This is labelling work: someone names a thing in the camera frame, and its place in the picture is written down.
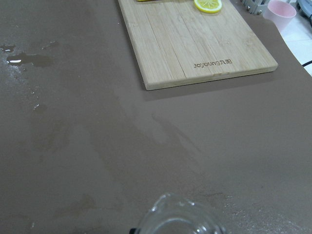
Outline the lemon slice near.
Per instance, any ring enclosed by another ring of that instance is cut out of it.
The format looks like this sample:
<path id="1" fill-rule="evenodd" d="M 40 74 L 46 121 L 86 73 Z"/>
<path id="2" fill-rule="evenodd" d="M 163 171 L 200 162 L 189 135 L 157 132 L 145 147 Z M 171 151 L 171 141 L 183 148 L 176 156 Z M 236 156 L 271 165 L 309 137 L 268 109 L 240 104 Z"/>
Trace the lemon slice near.
<path id="1" fill-rule="evenodd" d="M 222 9 L 220 0 L 194 0 L 195 7 L 205 13 L 217 13 Z"/>

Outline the pink plastic cup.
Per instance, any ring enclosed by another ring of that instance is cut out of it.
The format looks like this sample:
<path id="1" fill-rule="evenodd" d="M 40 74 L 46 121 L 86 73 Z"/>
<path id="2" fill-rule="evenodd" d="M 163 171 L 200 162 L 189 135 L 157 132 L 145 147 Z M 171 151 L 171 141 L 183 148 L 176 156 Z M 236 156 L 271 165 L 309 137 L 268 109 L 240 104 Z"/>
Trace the pink plastic cup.
<path id="1" fill-rule="evenodd" d="M 271 0 L 263 14 L 263 18 L 272 21 L 279 32 L 282 32 L 296 16 L 296 9 L 289 3 Z"/>

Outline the bamboo cutting board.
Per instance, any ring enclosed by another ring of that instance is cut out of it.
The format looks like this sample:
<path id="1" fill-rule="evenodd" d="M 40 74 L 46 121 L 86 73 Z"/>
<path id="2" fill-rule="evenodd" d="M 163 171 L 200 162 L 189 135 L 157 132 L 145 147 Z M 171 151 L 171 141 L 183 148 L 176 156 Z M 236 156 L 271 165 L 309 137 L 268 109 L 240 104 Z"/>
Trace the bamboo cutting board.
<path id="1" fill-rule="evenodd" d="M 191 0 L 121 0 L 147 90 L 274 71 L 278 64 L 234 5 L 199 11 Z"/>

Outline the clear glass measuring cup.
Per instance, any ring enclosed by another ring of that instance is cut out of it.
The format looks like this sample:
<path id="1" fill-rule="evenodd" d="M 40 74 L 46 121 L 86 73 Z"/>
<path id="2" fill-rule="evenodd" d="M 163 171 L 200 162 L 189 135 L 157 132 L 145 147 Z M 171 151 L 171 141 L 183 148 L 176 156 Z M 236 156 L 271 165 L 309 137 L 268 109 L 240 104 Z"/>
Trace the clear glass measuring cup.
<path id="1" fill-rule="evenodd" d="M 180 195 L 165 193 L 130 234 L 227 234 L 210 207 Z"/>

